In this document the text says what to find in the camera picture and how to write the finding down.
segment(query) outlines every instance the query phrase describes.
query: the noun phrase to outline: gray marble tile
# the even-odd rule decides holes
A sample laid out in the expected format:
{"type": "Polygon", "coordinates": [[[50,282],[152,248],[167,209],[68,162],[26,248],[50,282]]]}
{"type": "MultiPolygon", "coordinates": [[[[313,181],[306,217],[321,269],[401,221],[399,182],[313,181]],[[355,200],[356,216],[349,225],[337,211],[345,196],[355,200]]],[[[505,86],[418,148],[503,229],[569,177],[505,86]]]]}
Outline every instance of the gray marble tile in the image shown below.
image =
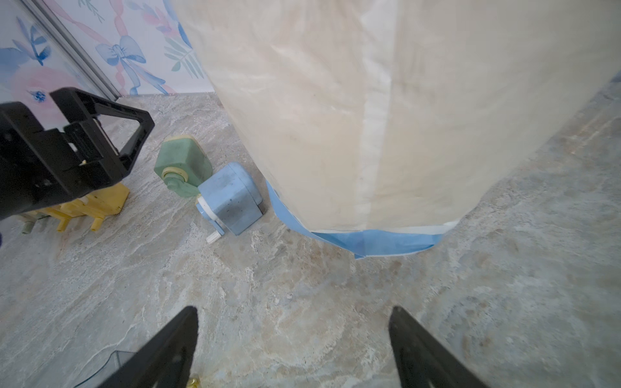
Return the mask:
{"type": "MultiPolygon", "coordinates": [[[[395,304],[493,387],[618,386],[620,97],[608,85],[435,248],[358,261],[275,217],[215,94],[122,99],[156,122],[125,209],[98,232],[87,219],[30,235],[0,222],[0,386],[73,386],[189,304],[204,387],[397,387],[395,304]],[[153,172],[162,141],[182,133],[215,169],[239,161],[259,185],[268,211],[239,237],[207,244],[193,200],[153,172]]],[[[106,129],[115,143],[128,134],[106,129]]]]}

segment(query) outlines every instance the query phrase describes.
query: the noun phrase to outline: floral wallpaper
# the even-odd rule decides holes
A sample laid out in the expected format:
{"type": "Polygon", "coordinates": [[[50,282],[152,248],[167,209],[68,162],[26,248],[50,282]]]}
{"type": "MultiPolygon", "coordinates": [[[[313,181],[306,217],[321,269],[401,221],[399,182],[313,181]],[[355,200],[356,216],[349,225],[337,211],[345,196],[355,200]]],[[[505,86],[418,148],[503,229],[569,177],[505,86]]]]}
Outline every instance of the floral wallpaper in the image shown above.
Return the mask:
{"type": "Polygon", "coordinates": [[[0,102],[21,101],[46,129],[67,124],[49,93],[74,86],[99,94],[91,82],[21,8],[0,12],[0,102]]]}
{"type": "Polygon", "coordinates": [[[122,95],[213,91],[170,0],[44,0],[122,95]]]}

